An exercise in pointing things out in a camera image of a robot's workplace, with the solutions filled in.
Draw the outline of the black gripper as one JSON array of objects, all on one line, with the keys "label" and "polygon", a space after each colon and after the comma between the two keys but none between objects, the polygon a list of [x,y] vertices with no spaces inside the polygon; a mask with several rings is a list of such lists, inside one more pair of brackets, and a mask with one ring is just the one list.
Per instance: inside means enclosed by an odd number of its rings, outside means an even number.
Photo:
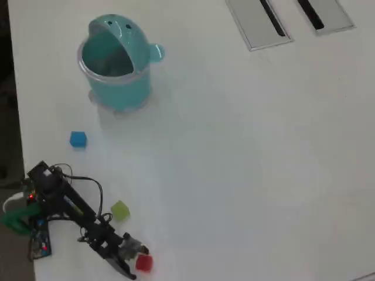
[{"label": "black gripper", "polygon": [[[118,255],[123,237],[115,233],[107,220],[100,218],[98,222],[89,222],[84,228],[87,230],[87,242],[95,252],[121,275],[129,280],[137,279],[137,276],[131,273],[129,265]],[[138,253],[149,255],[149,249],[140,245]]]}]

